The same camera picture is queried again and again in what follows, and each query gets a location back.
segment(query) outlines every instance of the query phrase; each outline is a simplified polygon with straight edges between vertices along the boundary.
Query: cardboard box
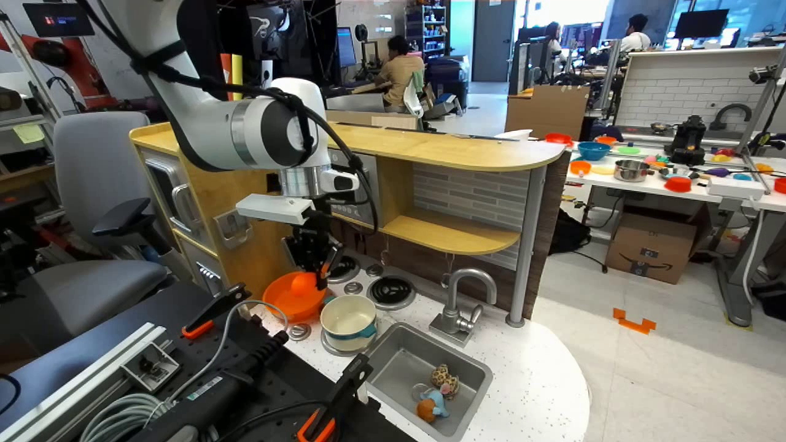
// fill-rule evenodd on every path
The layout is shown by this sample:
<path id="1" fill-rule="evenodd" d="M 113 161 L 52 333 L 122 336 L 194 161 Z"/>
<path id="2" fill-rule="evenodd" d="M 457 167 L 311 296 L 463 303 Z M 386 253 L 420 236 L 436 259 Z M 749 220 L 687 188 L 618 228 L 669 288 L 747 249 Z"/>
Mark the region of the cardboard box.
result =
<path id="1" fill-rule="evenodd" d="M 586 90 L 534 87 L 532 96 L 509 96 L 505 130 L 531 128 L 534 137 L 544 134 L 581 135 Z"/>
<path id="2" fill-rule="evenodd" d="M 690 264 L 695 232 L 682 222 L 624 214 L 607 266 L 674 285 Z"/>

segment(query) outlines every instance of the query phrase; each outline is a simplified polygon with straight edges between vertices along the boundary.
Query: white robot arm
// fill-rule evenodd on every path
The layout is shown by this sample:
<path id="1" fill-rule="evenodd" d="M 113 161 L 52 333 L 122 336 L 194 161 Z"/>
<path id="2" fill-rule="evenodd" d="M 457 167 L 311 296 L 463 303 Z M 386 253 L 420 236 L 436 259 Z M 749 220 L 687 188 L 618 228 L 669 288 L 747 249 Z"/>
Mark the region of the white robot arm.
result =
<path id="1" fill-rule="evenodd" d="M 188 54 L 178 45 L 177 17 L 183 0 L 97 0 L 122 51 L 133 65 L 162 65 L 178 76 L 199 80 Z M 155 69 L 140 69 L 149 90 L 171 115 L 181 152 L 203 171 L 268 171 L 279 174 L 283 198 L 252 195 L 237 203 L 237 212 L 252 220 L 301 226 L 311 199 L 332 193 L 359 190 L 359 177 L 332 171 L 324 130 L 296 115 L 276 99 L 216 102 L 199 87 L 162 80 Z M 324 102 L 314 83 L 275 80 L 269 90 L 299 99 L 303 108 L 324 119 Z"/>

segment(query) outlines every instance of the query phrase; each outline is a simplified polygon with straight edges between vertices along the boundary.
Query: gray office chair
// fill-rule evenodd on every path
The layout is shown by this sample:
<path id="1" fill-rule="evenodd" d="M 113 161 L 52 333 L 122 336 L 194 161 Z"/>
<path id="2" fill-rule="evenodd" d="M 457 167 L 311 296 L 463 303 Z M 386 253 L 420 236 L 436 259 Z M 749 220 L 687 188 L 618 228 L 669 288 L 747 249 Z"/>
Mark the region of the gray office chair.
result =
<path id="1" fill-rule="evenodd" d="M 103 233 L 127 233 L 133 223 L 149 228 L 149 222 L 141 222 L 149 193 L 127 140 L 127 134 L 145 123 L 141 114 L 79 114 L 53 125 L 60 210 L 73 232 L 97 250 L 111 250 L 117 241 L 96 238 L 96 226 L 116 226 Z M 20 284 L 20 298 L 0 304 L 0 345 L 1 336 L 23 336 L 37 349 L 58 347 L 166 280 L 170 274 L 147 260 L 75 260 L 46 268 Z"/>

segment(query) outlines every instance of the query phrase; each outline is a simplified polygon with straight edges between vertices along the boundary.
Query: silver pot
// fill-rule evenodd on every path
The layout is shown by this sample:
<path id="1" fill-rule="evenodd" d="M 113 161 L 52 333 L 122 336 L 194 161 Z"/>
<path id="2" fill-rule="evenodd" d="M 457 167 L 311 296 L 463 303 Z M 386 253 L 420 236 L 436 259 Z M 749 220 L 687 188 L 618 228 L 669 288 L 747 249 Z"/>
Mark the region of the silver pot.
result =
<path id="1" fill-rule="evenodd" d="M 640 182 L 647 174 L 647 164 L 640 161 L 618 161 L 613 167 L 613 177 L 618 182 Z"/>

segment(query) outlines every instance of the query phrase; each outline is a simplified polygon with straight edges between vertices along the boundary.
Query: faucet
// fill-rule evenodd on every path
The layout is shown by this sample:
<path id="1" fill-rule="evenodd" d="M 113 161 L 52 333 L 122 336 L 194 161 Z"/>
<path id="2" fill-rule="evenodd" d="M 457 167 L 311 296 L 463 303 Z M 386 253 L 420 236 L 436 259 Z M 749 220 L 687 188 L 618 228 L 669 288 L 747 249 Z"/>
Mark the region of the faucet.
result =
<path id="1" fill-rule="evenodd" d="M 475 268 L 459 268 L 448 276 L 443 311 L 432 319 L 429 330 L 443 335 L 457 345 L 467 345 L 473 324 L 484 314 L 484 304 L 475 304 L 468 314 L 459 307 L 459 284 L 463 279 L 478 280 L 485 288 L 485 304 L 495 304 L 495 284 L 489 274 Z"/>

